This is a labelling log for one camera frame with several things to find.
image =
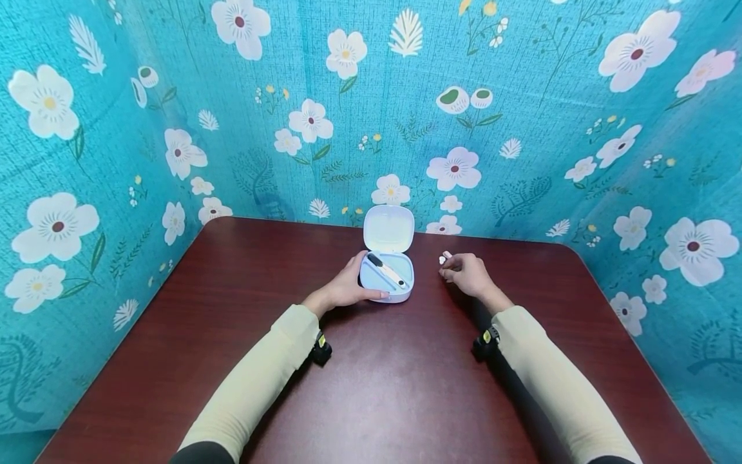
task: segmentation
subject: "hand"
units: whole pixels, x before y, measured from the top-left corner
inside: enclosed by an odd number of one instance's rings
[[[336,306],[349,306],[361,300],[381,300],[389,296],[388,292],[368,290],[358,285],[358,272],[366,253],[360,252],[351,258],[327,285],[306,297],[302,304],[316,314],[317,319]]]
[[[484,261],[472,253],[454,255],[439,270],[449,284],[456,284],[462,292],[479,299],[493,315],[515,306],[500,290],[489,274]]]

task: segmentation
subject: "small yellow flower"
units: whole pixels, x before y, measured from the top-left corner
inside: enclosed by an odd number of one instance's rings
[[[469,5],[471,5],[471,0],[462,0],[462,2],[459,3],[459,16],[466,13],[466,10],[469,8]]]
[[[497,3],[494,1],[488,1],[482,8],[482,12],[485,16],[495,16],[495,13],[497,13]]]

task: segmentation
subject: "left hand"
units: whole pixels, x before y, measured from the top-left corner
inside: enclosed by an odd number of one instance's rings
[[[306,297],[302,304],[317,315],[317,319],[337,306],[350,306],[362,300],[381,300],[389,296],[388,292],[368,290],[358,285],[361,262],[367,253],[363,251],[351,258],[327,285]]]

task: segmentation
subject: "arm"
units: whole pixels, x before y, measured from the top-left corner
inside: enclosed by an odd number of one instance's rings
[[[260,418],[312,350],[324,313],[336,306],[388,296],[358,286],[358,270],[365,254],[358,253],[326,286],[278,318],[219,385],[171,464],[240,462]]]
[[[615,456],[641,459],[593,385],[548,338],[541,324],[492,282],[475,255],[454,255],[441,276],[479,298],[492,315],[498,345],[510,367],[544,411],[572,462],[588,464]]]

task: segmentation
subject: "table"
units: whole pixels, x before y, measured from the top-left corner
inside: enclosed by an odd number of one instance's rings
[[[37,462],[166,462],[272,322],[363,248],[361,229],[213,220]],[[243,463],[567,462],[512,371],[471,355],[480,308],[441,282],[444,249],[485,260],[593,382],[645,463],[709,461],[577,254],[416,234],[410,299],[325,316],[332,359],[292,377]]]

